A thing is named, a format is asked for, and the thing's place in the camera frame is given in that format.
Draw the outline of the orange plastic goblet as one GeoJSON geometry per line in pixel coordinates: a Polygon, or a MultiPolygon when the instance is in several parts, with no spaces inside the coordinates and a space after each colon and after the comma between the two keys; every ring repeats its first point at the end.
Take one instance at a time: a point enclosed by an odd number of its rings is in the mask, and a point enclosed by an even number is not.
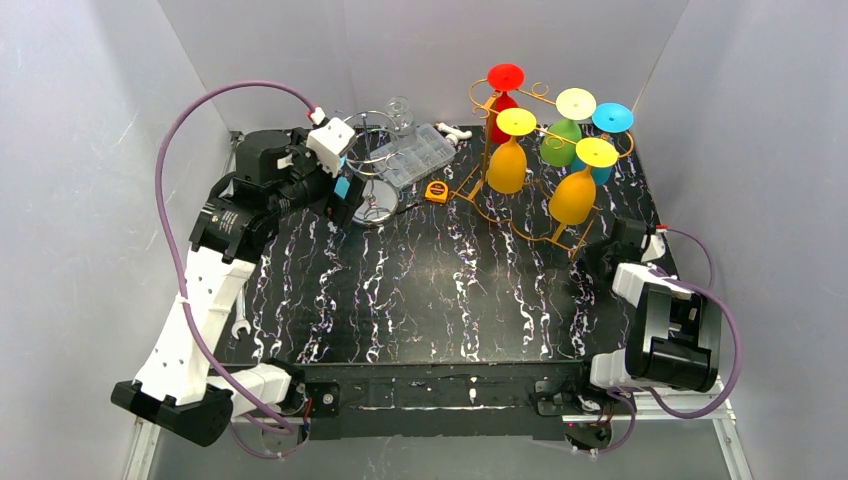
{"type": "MultiPolygon", "coordinates": [[[[613,153],[613,160],[618,156],[613,153]]],[[[578,225],[586,220],[596,197],[596,184],[590,170],[574,172],[565,177],[549,201],[550,215],[561,224],[578,225]]]]}
{"type": "Polygon", "coordinates": [[[491,155],[486,182],[498,193],[515,194],[523,188],[527,169],[527,156],[518,138],[536,129],[536,117],[529,110],[513,107],[499,112],[495,124],[508,140],[491,155]]]}

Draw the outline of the chrome spiral glass rack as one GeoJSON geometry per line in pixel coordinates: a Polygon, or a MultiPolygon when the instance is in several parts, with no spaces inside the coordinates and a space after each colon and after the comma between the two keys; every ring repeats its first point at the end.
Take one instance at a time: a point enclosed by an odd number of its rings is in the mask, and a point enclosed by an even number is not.
{"type": "Polygon", "coordinates": [[[386,113],[377,110],[360,111],[344,121],[356,133],[355,141],[345,155],[344,174],[346,177],[358,175],[365,180],[363,202],[350,224],[375,228],[395,215],[400,205],[398,189],[378,176],[373,166],[375,160],[369,159],[378,147],[389,142],[394,144],[393,124],[386,113]]]}

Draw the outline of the clear glass wine glass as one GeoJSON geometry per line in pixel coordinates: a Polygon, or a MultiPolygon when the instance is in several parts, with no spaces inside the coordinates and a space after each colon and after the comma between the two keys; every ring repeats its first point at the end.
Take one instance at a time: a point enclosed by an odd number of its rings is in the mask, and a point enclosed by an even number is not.
{"type": "Polygon", "coordinates": [[[385,113],[393,124],[393,143],[397,149],[404,151],[412,148],[417,142],[417,127],[409,100],[404,96],[390,98],[385,104],[385,113]]]}

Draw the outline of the gold wire glass rack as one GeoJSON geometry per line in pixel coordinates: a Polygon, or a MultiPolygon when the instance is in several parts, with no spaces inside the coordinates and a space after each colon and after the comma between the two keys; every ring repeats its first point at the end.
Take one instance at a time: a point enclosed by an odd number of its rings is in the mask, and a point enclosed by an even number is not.
{"type": "MultiPolygon", "coordinates": [[[[471,204],[484,220],[509,228],[513,235],[524,241],[552,245],[567,252],[570,259],[576,259],[586,246],[589,231],[600,212],[596,204],[599,186],[596,185],[594,205],[581,224],[561,224],[550,215],[549,201],[560,182],[575,172],[573,163],[576,158],[566,167],[554,167],[541,159],[540,144],[547,129],[562,118],[555,107],[555,100],[560,92],[551,96],[547,85],[536,82],[525,88],[524,82],[521,87],[510,93],[518,107],[532,112],[537,121],[533,132],[518,138],[518,143],[527,156],[523,188],[515,194],[502,194],[491,189],[486,182],[490,157],[501,145],[494,144],[489,136],[493,113],[491,105],[495,100],[495,93],[486,76],[475,81],[468,89],[472,112],[484,122],[483,152],[477,164],[460,184],[450,188],[448,200],[463,200],[471,204]]],[[[579,121],[578,124],[582,130],[582,139],[600,135],[591,117],[579,121]]],[[[633,145],[629,145],[625,151],[620,151],[616,146],[615,148],[621,154],[616,164],[630,156],[635,149],[633,145]]]]}

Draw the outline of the green plastic goblet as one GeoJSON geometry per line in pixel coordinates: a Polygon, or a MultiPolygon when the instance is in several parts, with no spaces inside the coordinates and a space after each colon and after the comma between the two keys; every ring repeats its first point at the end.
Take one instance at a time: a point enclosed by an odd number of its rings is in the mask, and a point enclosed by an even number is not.
{"type": "Polygon", "coordinates": [[[540,155],[551,166],[566,167],[576,158],[576,143],[582,139],[578,122],[592,116],[597,102],[588,90],[569,88],[557,95],[555,107],[562,118],[547,129],[540,155]]]}

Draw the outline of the blue plastic goblet back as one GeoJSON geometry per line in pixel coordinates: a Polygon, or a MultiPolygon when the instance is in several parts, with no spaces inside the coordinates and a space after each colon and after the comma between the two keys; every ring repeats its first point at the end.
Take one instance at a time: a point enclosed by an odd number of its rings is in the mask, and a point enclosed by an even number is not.
{"type": "Polygon", "coordinates": [[[607,182],[616,164],[612,154],[621,157],[613,144],[613,135],[627,133],[634,123],[634,115],[625,105],[606,102],[596,107],[591,120],[600,135],[584,138],[577,143],[573,170],[580,172],[589,169],[591,178],[600,186],[607,182]]]}

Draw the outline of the blue plastic goblet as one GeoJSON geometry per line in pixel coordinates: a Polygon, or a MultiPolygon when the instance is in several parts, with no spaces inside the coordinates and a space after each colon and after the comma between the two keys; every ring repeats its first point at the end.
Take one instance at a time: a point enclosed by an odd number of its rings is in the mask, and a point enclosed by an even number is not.
{"type": "Polygon", "coordinates": [[[606,102],[596,107],[591,120],[600,135],[584,138],[577,143],[573,170],[580,172],[589,169],[591,178],[600,186],[607,182],[616,164],[612,154],[621,157],[613,144],[613,135],[627,133],[634,123],[634,115],[625,105],[606,102]]]}
{"type": "Polygon", "coordinates": [[[340,158],[338,175],[336,178],[336,182],[334,185],[334,194],[340,199],[344,200],[347,196],[348,190],[350,188],[350,181],[344,174],[344,167],[347,161],[346,156],[342,156],[340,158]]]}

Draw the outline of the red plastic goblet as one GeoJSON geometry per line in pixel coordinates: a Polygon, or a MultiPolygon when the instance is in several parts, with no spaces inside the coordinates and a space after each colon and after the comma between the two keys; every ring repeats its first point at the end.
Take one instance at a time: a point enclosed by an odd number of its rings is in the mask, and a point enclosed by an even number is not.
{"type": "Polygon", "coordinates": [[[522,86],[524,78],[523,70],[513,63],[495,65],[487,74],[487,82],[495,93],[495,100],[491,105],[493,113],[491,114],[491,126],[489,128],[489,136],[494,144],[503,144],[510,138],[497,126],[497,118],[501,111],[518,107],[510,93],[522,86]]]}

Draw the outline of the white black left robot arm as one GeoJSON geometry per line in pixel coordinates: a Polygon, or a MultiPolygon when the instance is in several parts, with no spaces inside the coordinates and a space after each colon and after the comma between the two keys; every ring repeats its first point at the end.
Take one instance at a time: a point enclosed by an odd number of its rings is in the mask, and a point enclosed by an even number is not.
{"type": "Polygon", "coordinates": [[[268,360],[228,373],[215,348],[238,296],[283,218],[315,208],[350,222],[364,180],[342,173],[355,131],[338,121],[313,128],[260,130],[234,151],[234,167],[210,189],[178,260],[178,292],[163,330],[135,377],[112,402],[196,445],[209,446],[231,421],[283,405],[303,372],[268,360]]]}

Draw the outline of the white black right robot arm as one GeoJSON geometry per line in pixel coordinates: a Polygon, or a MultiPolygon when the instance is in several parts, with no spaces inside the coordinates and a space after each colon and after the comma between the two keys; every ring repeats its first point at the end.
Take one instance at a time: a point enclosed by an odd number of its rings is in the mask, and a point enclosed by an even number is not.
{"type": "Polygon", "coordinates": [[[634,310],[625,346],[591,360],[593,386],[697,392],[714,386],[721,310],[657,267],[664,254],[656,228],[626,217],[615,219],[607,238],[584,248],[590,275],[634,310]]]}

